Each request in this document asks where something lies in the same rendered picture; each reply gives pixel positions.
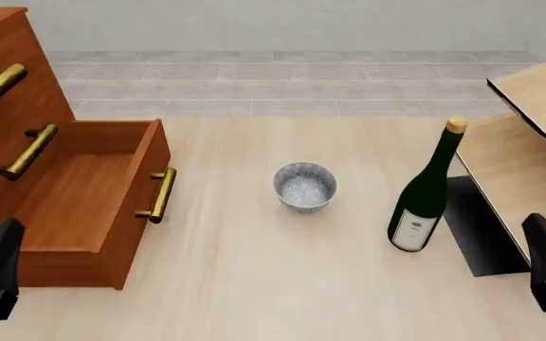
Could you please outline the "closed wooden drawer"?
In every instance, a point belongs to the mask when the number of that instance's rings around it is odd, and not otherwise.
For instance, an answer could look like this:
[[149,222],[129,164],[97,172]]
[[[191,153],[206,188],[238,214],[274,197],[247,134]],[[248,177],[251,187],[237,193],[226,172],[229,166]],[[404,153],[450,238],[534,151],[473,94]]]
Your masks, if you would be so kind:
[[[26,130],[41,130],[46,124],[64,124],[73,113],[51,70],[27,72],[27,76],[0,97],[0,167],[8,167],[30,144]],[[3,202],[18,183],[0,175],[0,221]]]
[[0,16],[0,73],[16,63],[23,65],[27,72],[51,70],[25,12],[18,9]]

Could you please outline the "pale wooden rack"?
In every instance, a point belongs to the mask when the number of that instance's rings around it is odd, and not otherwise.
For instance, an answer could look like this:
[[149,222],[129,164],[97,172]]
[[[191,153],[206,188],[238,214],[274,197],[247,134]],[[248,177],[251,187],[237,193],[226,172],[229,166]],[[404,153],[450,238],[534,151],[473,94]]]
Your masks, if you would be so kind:
[[528,259],[521,224],[533,212],[546,218],[546,63],[487,85],[509,111],[472,121],[457,154]]

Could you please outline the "open wooden drawer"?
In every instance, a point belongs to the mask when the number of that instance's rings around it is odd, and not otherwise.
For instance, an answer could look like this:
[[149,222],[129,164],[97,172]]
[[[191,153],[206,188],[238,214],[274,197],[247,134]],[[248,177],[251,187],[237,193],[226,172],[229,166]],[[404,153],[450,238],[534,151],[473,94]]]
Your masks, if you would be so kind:
[[153,207],[169,161],[159,120],[73,121],[18,180],[0,175],[0,224],[25,227],[21,285],[122,289],[147,223],[136,212]]

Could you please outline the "grey patterned bowl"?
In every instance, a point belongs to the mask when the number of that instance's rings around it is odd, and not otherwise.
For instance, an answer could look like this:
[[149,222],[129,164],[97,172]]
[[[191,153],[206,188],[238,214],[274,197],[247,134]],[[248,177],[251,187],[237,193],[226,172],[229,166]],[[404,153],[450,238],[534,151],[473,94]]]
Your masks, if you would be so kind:
[[337,192],[332,172],[319,164],[296,162],[281,167],[273,177],[279,201],[289,209],[310,214],[329,205]]

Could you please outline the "dark green wine bottle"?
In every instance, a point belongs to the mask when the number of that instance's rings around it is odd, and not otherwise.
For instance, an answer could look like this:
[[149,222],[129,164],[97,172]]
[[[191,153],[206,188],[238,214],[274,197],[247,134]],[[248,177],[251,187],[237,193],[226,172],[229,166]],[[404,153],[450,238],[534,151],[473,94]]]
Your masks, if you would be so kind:
[[397,249],[420,252],[443,217],[448,169],[467,125],[462,117],[447,120],[427,165],[401,192],[387,229],[388,239]]

